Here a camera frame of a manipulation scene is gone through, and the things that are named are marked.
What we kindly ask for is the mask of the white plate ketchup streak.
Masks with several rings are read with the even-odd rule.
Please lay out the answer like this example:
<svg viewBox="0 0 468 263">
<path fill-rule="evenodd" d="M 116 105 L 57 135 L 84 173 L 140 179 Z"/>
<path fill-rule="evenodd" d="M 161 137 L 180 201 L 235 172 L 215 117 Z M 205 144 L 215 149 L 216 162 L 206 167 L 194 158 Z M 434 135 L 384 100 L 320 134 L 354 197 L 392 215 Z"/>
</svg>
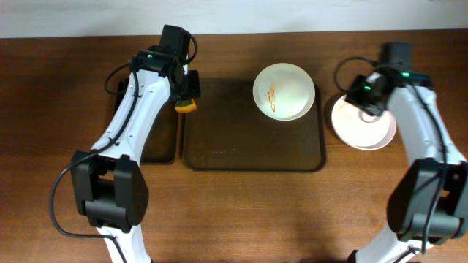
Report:
<svg viewBox="0 0 468 263">
<path fill-rule="evenodd" d="M 347 145 L 359 150 L 378 150 L 388 145 L 396 134 L 396 123 L 383 121 L 336 122 L 333 124 L 338 137 Z"/>
</svg>

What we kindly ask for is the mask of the white plate corner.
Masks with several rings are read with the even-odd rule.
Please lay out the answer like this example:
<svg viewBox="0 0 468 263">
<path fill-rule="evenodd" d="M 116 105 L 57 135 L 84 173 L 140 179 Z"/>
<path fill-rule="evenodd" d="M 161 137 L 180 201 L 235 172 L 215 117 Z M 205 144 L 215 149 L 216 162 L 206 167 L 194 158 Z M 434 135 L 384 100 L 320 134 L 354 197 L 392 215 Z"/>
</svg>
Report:
<svg viewBox="0 0 468 263">
<path fill-rule="evenodd" d="M 312 108 L 316 98 L 309 74 L 289 63 L 264 68 L 254 80 L 252 94 L 258 109 L 277 121 L 301 118 Z"/>
</svg>

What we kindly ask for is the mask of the orange green scrub sponge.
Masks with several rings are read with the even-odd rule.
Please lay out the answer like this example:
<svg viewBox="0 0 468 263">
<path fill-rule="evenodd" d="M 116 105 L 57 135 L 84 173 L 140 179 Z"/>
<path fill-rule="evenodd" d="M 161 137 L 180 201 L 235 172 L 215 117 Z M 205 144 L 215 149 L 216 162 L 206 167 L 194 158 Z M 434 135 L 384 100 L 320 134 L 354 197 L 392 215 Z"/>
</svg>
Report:
<svg viewBox="0 0 468 263">
<path fill-rule="evenodd" d="M 179 99 L 175 104 L 177 113 L 190 113 L 197 109 L 194 99 Z"/>
</svg>

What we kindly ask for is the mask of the white plate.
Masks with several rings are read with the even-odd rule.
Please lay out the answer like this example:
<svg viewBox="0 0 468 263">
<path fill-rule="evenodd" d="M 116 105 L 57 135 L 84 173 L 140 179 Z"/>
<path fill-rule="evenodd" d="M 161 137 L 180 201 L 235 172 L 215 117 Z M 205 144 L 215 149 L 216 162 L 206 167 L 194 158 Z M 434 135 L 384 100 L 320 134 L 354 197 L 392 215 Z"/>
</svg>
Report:
<svg viewBox="0 0 468 263">
<path fill-rule="evenodd" d="M 331 110 L 331 125 L 336 135 L 347 145 L 359 150 L 378 150 L 388 145 L 397 130 L 396 119 L 385 111 L 371 116 L 345 101 L 336 100 Z"/>
</svg>

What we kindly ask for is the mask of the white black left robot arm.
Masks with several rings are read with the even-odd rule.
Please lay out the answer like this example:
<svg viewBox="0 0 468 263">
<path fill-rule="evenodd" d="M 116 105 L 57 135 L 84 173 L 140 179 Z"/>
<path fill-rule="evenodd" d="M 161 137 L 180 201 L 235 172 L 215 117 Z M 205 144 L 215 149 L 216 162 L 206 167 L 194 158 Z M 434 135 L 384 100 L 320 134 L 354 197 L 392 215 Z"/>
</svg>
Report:
<svg viewBox="0 0 468 263">
<path fill-rule="evenodd" d="M 129 82 L 104 134 L 89 152 L 78 151 L 67 171 L 72 176 L 78 213 L 97 228 L 113 262 L 150 262 L 141 223 L 149 201 L 140 170 L 143 149 L 163 106 L 177 113 L 196 110 L 200 97 L 196 39 L 177 26 L 164 26 L 160 42 L 141 50 L 126 65 Z"/>
</svg>

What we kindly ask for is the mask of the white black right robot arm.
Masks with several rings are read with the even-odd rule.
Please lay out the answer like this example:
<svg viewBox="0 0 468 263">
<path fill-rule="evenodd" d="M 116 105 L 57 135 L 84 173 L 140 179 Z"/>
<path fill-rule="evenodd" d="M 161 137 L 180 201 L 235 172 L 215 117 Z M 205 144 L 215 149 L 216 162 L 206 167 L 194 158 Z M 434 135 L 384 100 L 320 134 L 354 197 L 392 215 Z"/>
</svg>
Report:
<svg viewBox="0 0 468 263">
<path fill-rule="evenodd" d="M 467 159 L 445 128 L 431 78 L 414 72 L 412 50 L 386 42 L 373 72 L 347 91 L 359 110 L 393 115 L 410 165 L 388 200 L 384 229 L 349 262 L 408 262 L 467 232 Z"/>
</svg>

